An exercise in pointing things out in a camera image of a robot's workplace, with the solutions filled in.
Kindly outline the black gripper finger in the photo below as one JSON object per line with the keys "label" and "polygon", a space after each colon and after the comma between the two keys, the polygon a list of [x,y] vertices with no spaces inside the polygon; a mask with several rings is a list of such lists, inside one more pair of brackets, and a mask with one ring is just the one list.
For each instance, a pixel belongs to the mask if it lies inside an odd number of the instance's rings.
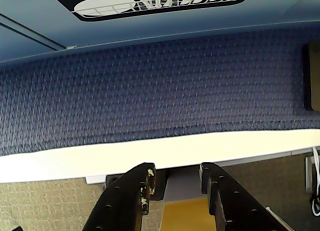
{"label": "black gripper finger", "polygon": [[135,166],[105,188],[83,230],[140,231],[155,188],[155,164],[144,162]]}
{"label": "black gripper finger", "polygon": [[236,179],[215,163],[199,166],[201,192],[218,231],[292,231],[270,207],[262,206]]}

